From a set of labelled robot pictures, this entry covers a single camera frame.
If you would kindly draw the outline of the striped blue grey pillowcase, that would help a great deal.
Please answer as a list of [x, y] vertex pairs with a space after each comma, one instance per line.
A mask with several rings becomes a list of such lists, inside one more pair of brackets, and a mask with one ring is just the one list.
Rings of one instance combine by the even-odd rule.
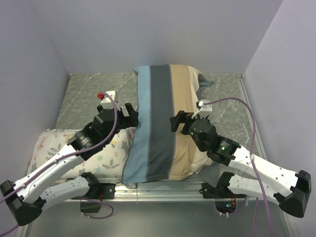
[[194, 113], [201, 91], [212, 85], [187, 65], [147, 65], [137, 73], [138, 126], [122, 171], [123, 184], [183, 180], [194, 174], [196, 145], [189, 135], [171, 132], [170, 118]]

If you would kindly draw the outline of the white pillow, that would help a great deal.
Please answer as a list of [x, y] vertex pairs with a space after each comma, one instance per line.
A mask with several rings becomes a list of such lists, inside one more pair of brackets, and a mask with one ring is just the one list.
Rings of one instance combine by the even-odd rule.
[[199, 173], [204, 166], [209, 166], [212, 163], [212, 159], [207, 156], [206, 152], [201, 152], [198, 148], [196, 148], [193, 161], [191, 162], [191, 171]]

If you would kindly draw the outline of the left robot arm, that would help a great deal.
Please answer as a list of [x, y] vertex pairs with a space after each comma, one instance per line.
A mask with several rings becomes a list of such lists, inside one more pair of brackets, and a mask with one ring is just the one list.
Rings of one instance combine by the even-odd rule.
[[121, 109], [105, 109], [99, 105], [98, 114], [84, 129], [75, 133], [68, 143], [50, 160], [22, 179], [6, 180], [0, 186], [3, 201], [7, 204], [18, 226], [37, 219], [44, 210], [72, 198], [98, 198], [101, 184], [91, 172], [59, 185], [53, 183], [69, 170], [87, 161], [110, 144], [121, 130], [137, 127], [138, 112], [130, 103]]

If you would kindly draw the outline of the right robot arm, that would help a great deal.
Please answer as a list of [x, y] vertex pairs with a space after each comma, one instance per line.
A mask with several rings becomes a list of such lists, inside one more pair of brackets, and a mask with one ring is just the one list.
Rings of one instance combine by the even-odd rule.
[[212, 161], [252, 176], [249, 179], [224, 172], [218, 181], [219, 195], [225, 198], [231, 194], [266, 198], [287, 214], [304, 217], [312, 191], [310, 173], [288, 170], [251, 154], [239, 143], [219, 135], [207, 118], [195, 118], [192, 113], [179, 111], [170, 118], [170, 123], [172, 132], [184, 124], [181, 134], [190, 135], [197, 148], [206, 152]]

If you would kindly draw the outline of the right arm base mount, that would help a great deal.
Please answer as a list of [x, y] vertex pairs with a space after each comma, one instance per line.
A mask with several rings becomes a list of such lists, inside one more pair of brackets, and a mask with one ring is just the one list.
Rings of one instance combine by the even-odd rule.
[[247, 203], [246, 195], [236, 195], [225, 187], [213, 187], [209, 183], [202, 183], [199, 193], [204, 199], [214, 199], [216, 211], [227, 217], [240, 211]]

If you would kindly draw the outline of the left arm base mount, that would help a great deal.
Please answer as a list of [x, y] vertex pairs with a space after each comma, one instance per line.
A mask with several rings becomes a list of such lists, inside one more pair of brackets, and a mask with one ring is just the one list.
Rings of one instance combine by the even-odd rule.
[[[101, 183], [99, 190], [93, 195], [85, 195], [85, 198], [95, 199], [98, 201], [112, 200], [115, 197], [116, 184]], [[101, 204], [93, 202], [81, 202], [79, 207], [80, 211], [84, 214], [94, 214], [101, 210]]]

